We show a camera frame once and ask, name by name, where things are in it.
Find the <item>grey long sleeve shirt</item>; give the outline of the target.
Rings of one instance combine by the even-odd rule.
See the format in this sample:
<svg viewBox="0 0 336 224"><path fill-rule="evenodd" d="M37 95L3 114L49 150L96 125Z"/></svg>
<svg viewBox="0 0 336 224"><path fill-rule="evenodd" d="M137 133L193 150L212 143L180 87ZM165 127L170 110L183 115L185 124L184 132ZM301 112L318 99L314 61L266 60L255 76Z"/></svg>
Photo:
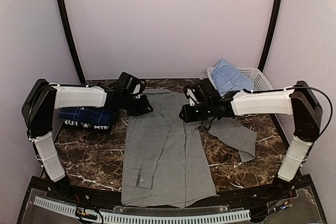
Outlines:
<svg viewBox="0 0 336 224"><path fill-rule="evenodd" d="M122 204L185 208L215 196L200 125L185 123L178 116L186 97L165 89L147 89L145 94L153 111L129 118Z"/></svg>

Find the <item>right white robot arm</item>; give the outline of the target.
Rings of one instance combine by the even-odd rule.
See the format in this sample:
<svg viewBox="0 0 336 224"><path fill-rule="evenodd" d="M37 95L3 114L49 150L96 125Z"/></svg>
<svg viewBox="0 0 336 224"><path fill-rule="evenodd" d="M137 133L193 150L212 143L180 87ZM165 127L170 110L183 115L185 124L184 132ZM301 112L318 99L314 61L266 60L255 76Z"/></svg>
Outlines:
<svg viewBox="0 0 336 224"><path fill-rule="evenodd" d="M278 171L277 180L268 188L273 200L288 191L288 184L308 156L310 149L322 133L322 106L314 95L315 88L305 81L294 86L263 91L229 91L220 95L209 79L184 88L189 103L182 106L180 119L186 123L205 121L208 118L233 118L248 114L292 115L295 131L285 159Z"/></svg>

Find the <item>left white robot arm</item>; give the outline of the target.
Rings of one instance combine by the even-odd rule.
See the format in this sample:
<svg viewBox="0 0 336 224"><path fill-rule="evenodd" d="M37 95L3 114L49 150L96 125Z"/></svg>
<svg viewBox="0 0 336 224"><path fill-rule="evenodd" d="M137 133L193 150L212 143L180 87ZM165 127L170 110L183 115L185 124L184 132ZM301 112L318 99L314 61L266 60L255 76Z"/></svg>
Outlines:
<svg viewBox="0 0 336 224"><path fill-rule="evenodd" d="M153 111L143 94L145 81L131 78L128 83L117 81L113 86L70 86L35 82L22 106L28 139L33 143L39 161L48 178L54 182L53 191L63 201L74 197L74 189L65 181L53 139L54 111L61 108L93 107L124 109L128 116L140 116Z"/></svg>

